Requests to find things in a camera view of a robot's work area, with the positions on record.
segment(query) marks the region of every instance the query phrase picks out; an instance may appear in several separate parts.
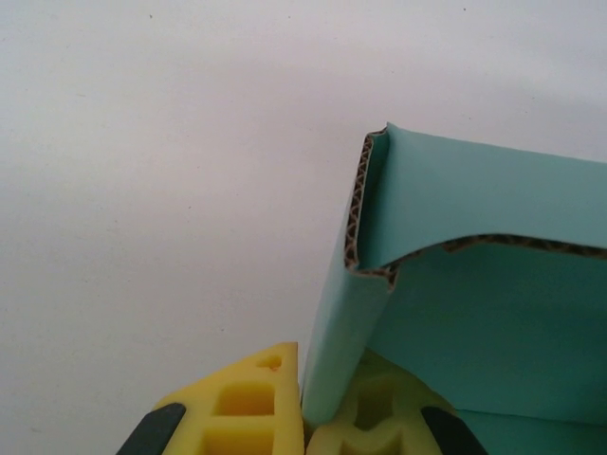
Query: cut cardboard edge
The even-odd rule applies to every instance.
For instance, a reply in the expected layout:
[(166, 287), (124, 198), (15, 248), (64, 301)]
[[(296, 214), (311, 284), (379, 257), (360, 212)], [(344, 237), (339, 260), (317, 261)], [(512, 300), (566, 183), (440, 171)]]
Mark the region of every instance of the cut cardboard edge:
[[(377, 149), (377, 140), (382, 140), (381, 149)], [(585, 246), (578, 244), (571, 244), (566, 242), (554, 241), (549, 239), (541, 239), (534, 237), (527, 237), (523, 235), (511, 235), (508, 233), (486, 233), (479, 235), (470, 235), (465, 237), (459, 237), (454, 239), (445, 239), (443, 242), (425, 246), (413, 251), (409, 254), (401, 256), (386, 265), (378, 268), (361, 268), (360, 267), (360, 256), (359, 256), (359, 238), (360, 231), (364, 228), (364, 212), (365, 209), (371, 203), (370, 199), (373, 198), (375, 185), (381, 178), (381, 166), (382, 163), (376, 164), (376, 169), (373, 173), (371, 167), (375, 162), (383, 161), (390, 152), (390, 137), (388, 128), (383, 130), (369, 133), (366, 135), (362, 150), (360, 152), (359, 165), (357, 167), (357, 174), (355, 178), (354, 188), (352, 190), (352, 198), (349, 205), (345, 239), (343, 247), (343, 261), (345, 268), (352, 274), (358, 276), (367, 277), (380, 277), (385, 278), (388, 282), (388, 287), (393, 290), (398, 275), (398, 269), (400, 265), (408, 259), (414, 258), (423, 254), (425, 250), (434, 246), (441, 246), (445, 251), (451, 253), (460, 251), (470, 246), (480, 244), (497, 244), (497, 245), (508, 245), (508, 246), (522, 246), (527, 248), (539, 249), (543, 251), (561, 253), (561, 254), (572, 254), (593, 259), (607, 259), (607, 248), (600, 248), (595, 246)], [(378, 153), (384, 156), (376, 159)]]

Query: white background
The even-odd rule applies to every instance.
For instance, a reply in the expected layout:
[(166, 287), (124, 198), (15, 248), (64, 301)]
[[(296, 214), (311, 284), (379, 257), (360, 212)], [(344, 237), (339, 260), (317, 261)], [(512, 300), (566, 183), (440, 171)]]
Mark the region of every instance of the white background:
[(304, 351), (386, 121), (607, 158), (606, 6), (0, 0), (0, 453), (114, 453), (164, 394)]

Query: corrugated cardboard edge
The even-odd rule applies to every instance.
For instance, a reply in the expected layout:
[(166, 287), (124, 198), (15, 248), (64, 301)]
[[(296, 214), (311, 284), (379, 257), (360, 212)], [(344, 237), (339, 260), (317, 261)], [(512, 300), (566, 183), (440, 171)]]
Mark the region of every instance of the corrugated cardboard edge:
[[(417, 250), (411, 254), (392, 261), (380, 268), (359, 269), (359, 249), (358, 238), (360, 228), (360, 216), (362, 214), (362, 204), (364, 199), (365, 183), (369, 171), (369, 162), (373, 153), (374, 137), (386, 133), (384, 128), (381, 131), (369, 133), (363, 142), (362, 152), (360, 153), (359, 166), (352, 193), (352, 201), (348, 212), (348, 222), (345, 234), (345, 245), (343, 259), (345, 267), (353, 274), (359, 276), (383, 277), (388, 281), (390, 288), (394, 288), (398, 275), (399, 266), (406, 260), (419, 256), (425, 249)], [(536, 239), (520, 235), (510, 234), (483, 234), (469, 237), (452, 239), (440, 244), (448, 252), (460, 251), (469, 246), (478, 244), (500, 244), (510, 246), (524, 246), (528, 248), (541, 249), (557, 253), (575, 254), (587, 258), (607, 259), (607, 249), (593, 246), (582, 246), (556, 242), (552, 240)]]

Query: teal cardboard box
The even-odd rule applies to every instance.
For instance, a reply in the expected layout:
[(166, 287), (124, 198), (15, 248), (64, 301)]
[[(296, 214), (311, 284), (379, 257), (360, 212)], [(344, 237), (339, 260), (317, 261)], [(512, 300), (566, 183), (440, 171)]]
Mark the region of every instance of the teal cardboard box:
[(311, 427), (365, 349), (491, 454), (607, 454), (607, 164), (368, 135), (305, 368)]

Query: hole in yellow foam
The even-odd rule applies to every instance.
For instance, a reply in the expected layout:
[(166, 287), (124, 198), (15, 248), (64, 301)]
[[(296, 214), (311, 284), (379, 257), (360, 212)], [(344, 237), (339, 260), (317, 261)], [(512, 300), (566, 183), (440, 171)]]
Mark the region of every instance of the hole in yellow foam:
[(362, 386), (359, 392), (359, 408), (354, 425), (367, 431), (393, 415), (392, 403), (395, 388), (388, 380), (375, 380)]
[(279, 355), (271, 355), (257, 362), (259, 368), (270, 368), (273, 372), (281, 368), (282, 365), (283, 360)]
[(274, 432), (254, 429), (211, 429), (198, 455), (272, 455)]
[(241, 382), (219, 394), (214, 415), (274, 415), (274, 388), (263, 382)]
[(376, 450), (362, 450), (348, 443), (341, 445), (340, 455), (405, 455), (402, 449), (402, 440), (400, 433), (389, 441), (386, 441), (384, 446), (379, 446)]

